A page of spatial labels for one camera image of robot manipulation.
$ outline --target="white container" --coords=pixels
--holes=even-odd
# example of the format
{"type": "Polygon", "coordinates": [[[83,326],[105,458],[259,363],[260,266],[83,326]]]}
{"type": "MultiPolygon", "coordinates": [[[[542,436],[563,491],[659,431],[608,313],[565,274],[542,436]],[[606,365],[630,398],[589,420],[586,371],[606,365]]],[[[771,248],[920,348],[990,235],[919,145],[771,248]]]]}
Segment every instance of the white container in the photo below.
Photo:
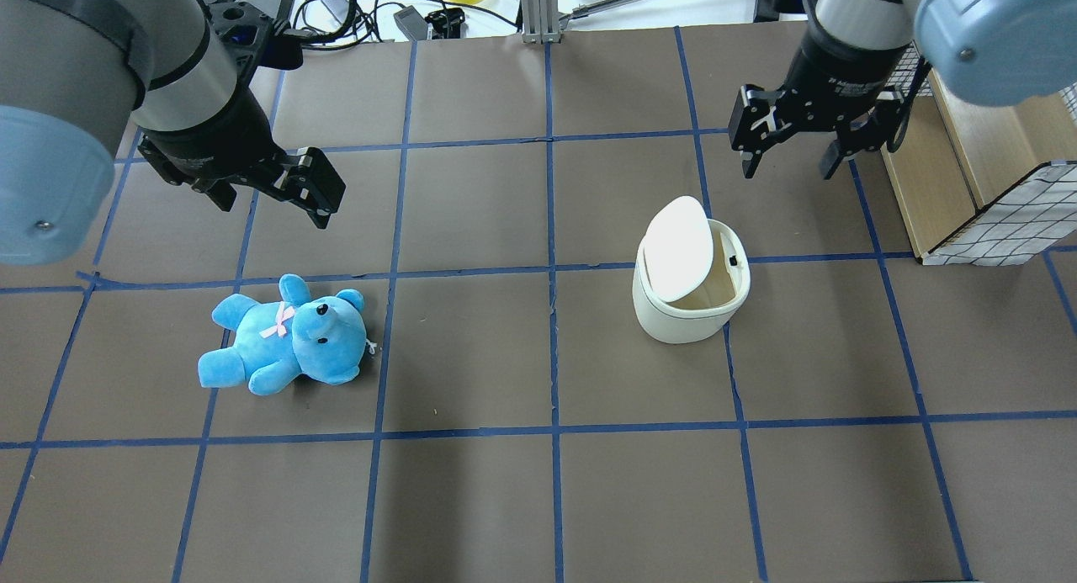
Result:
{"type": "MultiPolygon", "coordinates": [[[[635,255],[635,275],[632,278],[632,304],[640,325],[652,337],[668,344],[699,342],[717,333],[732,317],[744,300],[752,284],[747,268],[747,255],[737,234],[722,222],[707,220],[711,230],[711,253],[696,250],[687,253],[698,264],[699,258],[712,258],[709,272],[700,281],[698,277],[686,276],[686,294],[675,301],[663,301],[652,284],[652,276],[668,270],[647,269],[646,250],[657,248],[648,236],[640,242],[635,255]]],[[[683,269],[698,268],[691,261],[685,262],[683,269]]]]}

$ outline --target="teddy bear ear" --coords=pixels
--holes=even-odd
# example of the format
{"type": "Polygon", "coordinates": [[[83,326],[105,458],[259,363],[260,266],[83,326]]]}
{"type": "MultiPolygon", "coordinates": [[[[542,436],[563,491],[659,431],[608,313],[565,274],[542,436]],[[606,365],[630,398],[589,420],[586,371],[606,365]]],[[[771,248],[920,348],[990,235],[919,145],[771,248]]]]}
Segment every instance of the teddy bear ear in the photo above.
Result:
{"type": "Polygon", "coordinates": [[[363,307],[366,305],[366,302],[363,299],[363,294],[356,291],[355,289],[345,289],[339,293],[337,293],[337,297],[355,306],[355,309],[358,309],[361,313],[363,311],[363,307]]]}

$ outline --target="blue teddy bear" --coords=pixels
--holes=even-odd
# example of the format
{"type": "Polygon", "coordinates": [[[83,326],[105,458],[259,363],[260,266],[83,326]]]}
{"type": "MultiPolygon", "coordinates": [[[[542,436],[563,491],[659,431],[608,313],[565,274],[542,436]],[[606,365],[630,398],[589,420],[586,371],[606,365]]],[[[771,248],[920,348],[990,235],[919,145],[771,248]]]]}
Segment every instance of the blue teddy bear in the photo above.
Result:
{"type": "Polygon", "coordinates": [[[282,302],[263,304],[234,294],[213,308],[213,321],[235,331],[236,341],[198,360],[202,387],[249,381],[251,392],[269,395],[300,374],[333,386],[359,375],[368,345],[360,314],[363,295],[345,289],[311,300],[307,283],[294,274],[282,276],[279,287],[282,302]]]}

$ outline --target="white lid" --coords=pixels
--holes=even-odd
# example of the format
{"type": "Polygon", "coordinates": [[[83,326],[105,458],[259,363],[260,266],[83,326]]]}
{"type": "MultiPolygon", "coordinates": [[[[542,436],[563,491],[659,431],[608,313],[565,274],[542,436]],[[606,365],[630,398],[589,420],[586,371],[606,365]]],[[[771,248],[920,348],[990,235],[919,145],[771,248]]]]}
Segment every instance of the white lid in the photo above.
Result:
{"type": "Polygon", "coordinates": [[[658,211],[643,237],[647,280],[666,303],[696,291],[714,264],[714,237],[699,200],[681,196],[658,211]]]}

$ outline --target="pink bow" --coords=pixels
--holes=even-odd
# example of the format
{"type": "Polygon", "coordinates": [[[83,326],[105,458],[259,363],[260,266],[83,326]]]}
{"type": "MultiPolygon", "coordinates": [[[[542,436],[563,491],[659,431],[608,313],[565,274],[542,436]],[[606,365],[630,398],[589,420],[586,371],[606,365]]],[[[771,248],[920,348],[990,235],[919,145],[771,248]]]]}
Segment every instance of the pink bow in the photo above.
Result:
{"type": "Polygon", "coordinates": [[[262,331],[262,338],[268,339],[272,337],[276,333],[278,337],[283,337],[288,334],[288,329],[284,328],[284,321],[295,316],[295,308],[292,306],[284,307],[284,302],[280,302],[280,307],[277,308],[277,323],[269,327],[265,331],[262,331]]]}

